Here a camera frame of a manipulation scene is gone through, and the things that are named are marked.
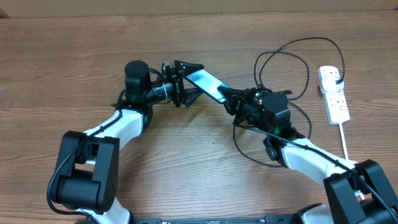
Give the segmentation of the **blue Samsung Galaxy smartphone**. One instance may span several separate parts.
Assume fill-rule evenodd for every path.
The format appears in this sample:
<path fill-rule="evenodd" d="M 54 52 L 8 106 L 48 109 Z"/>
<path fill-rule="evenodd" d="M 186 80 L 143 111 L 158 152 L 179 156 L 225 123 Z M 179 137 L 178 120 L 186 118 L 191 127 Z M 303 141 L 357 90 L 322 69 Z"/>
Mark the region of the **blue Samsung Galaxy smartphone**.
<path fill-rule="evenodd" d="M 223 104 L 226 99 L 218 90 L 220 86 L 229 88 L 224 82 L 202 69 L 185 77 L 190 83 L 201 89 L 205 94 L 214 99 L 217 103 Z"/>

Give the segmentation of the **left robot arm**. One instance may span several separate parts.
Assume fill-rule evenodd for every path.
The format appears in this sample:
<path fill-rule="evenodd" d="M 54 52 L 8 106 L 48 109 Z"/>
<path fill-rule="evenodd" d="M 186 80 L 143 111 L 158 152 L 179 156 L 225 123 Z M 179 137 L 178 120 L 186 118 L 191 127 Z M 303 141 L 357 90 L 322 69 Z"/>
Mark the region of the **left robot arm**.
<path fill-rule="evenodd" d="M 110 119 L 85 132 L 63 135 L 53 176 L 47 187 L 50 209 L 62 215 L 83 215 L 93 223 L 134 223 L 132 212 L 116 198 L 119 152 L 149 127 L 153 105 L 172 101 L 190 106 L 201 94 L 186 89 L 183 79 L 202 64 L 174 60 L 160 71 L 142 60 L 126 64 L 125 89 Z"/>

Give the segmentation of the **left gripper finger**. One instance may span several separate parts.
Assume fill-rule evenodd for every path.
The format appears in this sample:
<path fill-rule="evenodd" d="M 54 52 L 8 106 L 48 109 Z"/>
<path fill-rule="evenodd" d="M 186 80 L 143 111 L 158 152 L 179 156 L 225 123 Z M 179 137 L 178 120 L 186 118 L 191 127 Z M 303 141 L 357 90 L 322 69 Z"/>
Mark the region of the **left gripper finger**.
<path fill-rule="evenodd" d="M 189 88 L 185 90 L 184 104 L 189 107 L 193 102 L 203 94 L 203 91 L 199 88 Z"/>
<path fill-rule="evenodd" d="M 183 77 L 187 77 L 199 70 L 203 70 L 205 66 L 198 63 L 188 63 L 179 61 L 178 62 L 178 72 L 182 74 Z"/>

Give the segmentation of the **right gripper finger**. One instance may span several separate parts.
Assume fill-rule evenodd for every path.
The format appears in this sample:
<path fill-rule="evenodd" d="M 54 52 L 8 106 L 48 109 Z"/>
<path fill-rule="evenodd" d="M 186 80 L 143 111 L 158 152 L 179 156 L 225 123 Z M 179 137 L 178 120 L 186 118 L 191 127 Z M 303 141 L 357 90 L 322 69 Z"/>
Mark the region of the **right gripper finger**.
<path fill-rule="evenodd" d="M 236 106 L 237 106 L 236 100 L 231 100 L 231 101 L 225 100 L 223 105 L 228 114 L 230 114 L 231 116 L 234 116 L 236 114 Z"/>
<path fill-rule="evenodd" d="M 218 91 L 223 95 L 226 100 L 240 98 L 243 96 L 243 90 L 233 89 L 227 86 L 219 86 Z"/>

